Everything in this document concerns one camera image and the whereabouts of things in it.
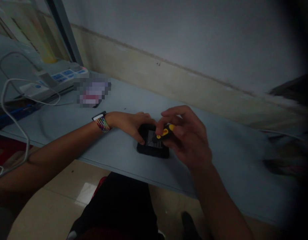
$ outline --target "screwdriver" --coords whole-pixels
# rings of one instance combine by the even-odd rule
[[[175,125],[173,125],[173,124],[166,124],[164,126],[164,129],[163,129],[163,134],[153,136],[152,142],[157,143],[159,141],[164,141],[164,140],[170,138],[171,136],[173,136],[174,135],[174,133],[173,133],[174,127],[175,127]]]

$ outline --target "forearm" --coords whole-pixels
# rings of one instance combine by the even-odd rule
[[[54,140],[32,153],[27,162],[1,178],[0,187],[11,192],[38,190],[79,157],[101,134],[97,124],[91,122]]]
[[[198,198],[215,239],[254,239],[241,212],[228,195],[222,180],[211,165],[192,171]]]

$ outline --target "charging cable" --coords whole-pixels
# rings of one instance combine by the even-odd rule
[[[285,132],[279,132],[279,131],[266,130],[266,129],[257,129],[257,130],[259,130],[261,132],[268,132],[268,133],[276,133],[276,134],[279,134],[279,135],[285,135],[285,136],[288,136],[288,137],[291,137],[291,138],[295,138],[299,141],[305,142],[305,139],[298,137],[296,135],[293,135],[293,134],[289,134],[289,133],[285,133]]]
[[[9,79],[9,77],[7,76],[7,74],[5,73],[5,71],[3,70],[3,68],[2,68],[2,62],[3,62],[3,60],[5,59],[5,58],[7,58],[8,56],[10,56],[10,55],[14,55],[14,54],[19,54],[19,55],[22,55],[37,71],[41,71],[42,70],[42,68],[41,67],[39,67],[39,66],[37,66],[35,63],[33,63],[25,54],[23,54],[23,53],[21,53],[21,52],[16,52],[16,51],[14,51],[14,52],[9,52],[8,54],[6,54],[6,55],[4,55],[1,59],[0,59],[0,70],[1,70],[1,72],[4,74],[4,76],[6,77],[6,79]],[[13,84],[13,83],[11,83],[11,85],[12,85],[12,87],[15,89],[15,91],[18,93],[18,94],[20,94],[20,95],[23,95],[18,89],[17,89],[17,87]]]
[[[20,131],[22,132],[22,134],[24,135],[25,139],[26,139],[26,150],[25,150],[25,156],[24,156],[24,159],[19,163],[17,164],[16,166],[4,171],[4,167],[3,166],[0,166],[0,177],[4,176],[6,173],[9,173],[11,171],[13,171],[15,168],[18,168],[19,166],[21,166],[23,163],[25,163],[27,161],[27,158],[28,158],[28,152],[29,152],[29,148],[30,148],[30,138],[29,136],[27,135],[27,133],[23,130],[23,128],[18,124],[17,120],[7,111],[6,107],[5,107],[5,96],[6,96],[6,93],[7,93],[7,89],[8,89],[8,86],[9,84],[11,84],[14,88],[14,84],[13,84],[13,81],[22,81],[22,82],[30,82],[30,83],[34,83],[32,81],[29,81],[29,80],[25,80],[25,79],[20,79],[20,78],[10,78],[8,79],[5,84],[4,84],[4,87],[3,87],[3,90],[2,90],[2,95],[1,95],[1,107],[3,109],[3,111],[13,120],[13,122],[15,123],[15,125],[20,129]],[[21,93],[21,95],[25,98],[28,98],[28,99],[31,99],[35,102],[38,102],[38,103],[41,103],[41,104],[45,104],[45,105],[49,105],[49,106],[55,106],[56,104],[58,104],[58,102],[61,100],[61,95],[56,92],[54,89],[48,87],[48,86],[45,86],[43,84],[40,84],[40,83],[34,83],[36,85],[40,85],[42,87],[47,87],[49,88],[50,90],[52,90],[53,92],[55,92],[57,95],[58,95],[58,100],[53,103],[53,104],[50,104],[50,103],[45,103],[45,102],[41,102],[41,101],[38,101],[38,100],[35,100],[33,98],[30,98],[28,96],[26,96],[24,93]]]

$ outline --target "watch face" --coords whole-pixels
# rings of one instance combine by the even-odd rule
[[[105,116],[106,115],[106,111],[103,111],[99,114],[97,114],[96,116],[92,117],[92,120],[95,121],[96,119],[102,117],[102,116]]]

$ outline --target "wrist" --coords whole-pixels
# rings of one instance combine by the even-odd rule
[[[104,117],[107,125],[109,125],[111,128],[115,127],[115,113],[116,112],[109,112]]]
[[[205,159],[201,161],[200,164],[196,164],[195,166],[188,167],[192,175],[201,174],[201,173],[206,174],[213,168],[215,167],[210,159]]]
[[[92,120],[97,124],[97,126],[101,129],[102,132],[109,132],[112,129],[112,118],[111,114],[108,114],[105,111],[100,114],[92,117]]]

